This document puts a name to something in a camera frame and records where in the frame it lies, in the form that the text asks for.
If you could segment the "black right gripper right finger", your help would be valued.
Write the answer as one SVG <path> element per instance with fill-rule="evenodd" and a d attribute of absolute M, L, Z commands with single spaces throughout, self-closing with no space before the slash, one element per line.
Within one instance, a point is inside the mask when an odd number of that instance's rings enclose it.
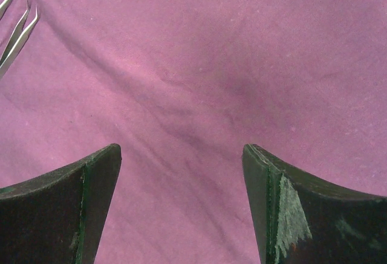
<path fill-rule="evenodd" d="M 261 263 L 385 263 L 386 198 L 246 144 L 242 167 Z"/>

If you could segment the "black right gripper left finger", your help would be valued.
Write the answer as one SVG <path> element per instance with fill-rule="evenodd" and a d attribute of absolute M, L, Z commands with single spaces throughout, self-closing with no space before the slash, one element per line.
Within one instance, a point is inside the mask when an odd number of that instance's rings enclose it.
<path fill-rule="evenodd" d="M 122 163 L 110 144 L 1 189 L 1 263 L 94 263 Z"/>

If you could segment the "curved tip steel tweezers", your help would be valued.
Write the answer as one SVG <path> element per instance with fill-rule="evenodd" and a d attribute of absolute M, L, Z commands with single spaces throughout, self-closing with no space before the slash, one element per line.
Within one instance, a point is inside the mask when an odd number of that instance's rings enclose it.
<path fill-rule="evenodd" d="M 29 39 L 31 32 L 34 30 L 38 20 L 39 13 L 35 8 L 34 19 L 25 27 L 28 15 L 31 11 L 31 5 L 27 2 L 27 9 L 16 24 L 7 45 L 1 55 L 1 79 L 8 71 L 11 64 L 15 61 L 21 49 L 24 47 L 26 41 Z"/>

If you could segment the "purple cloth drape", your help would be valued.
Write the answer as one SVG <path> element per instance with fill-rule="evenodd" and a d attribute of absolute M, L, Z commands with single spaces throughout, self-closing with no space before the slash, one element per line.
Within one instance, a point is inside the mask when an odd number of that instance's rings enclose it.
<path fill-rule="evenodd" d="M 1 185 L 111 143 L 97 263 L 258 263 L 254 143 L 386 195 L 386 0 L 13 0 L 39 22 L 1 80 Z"/>

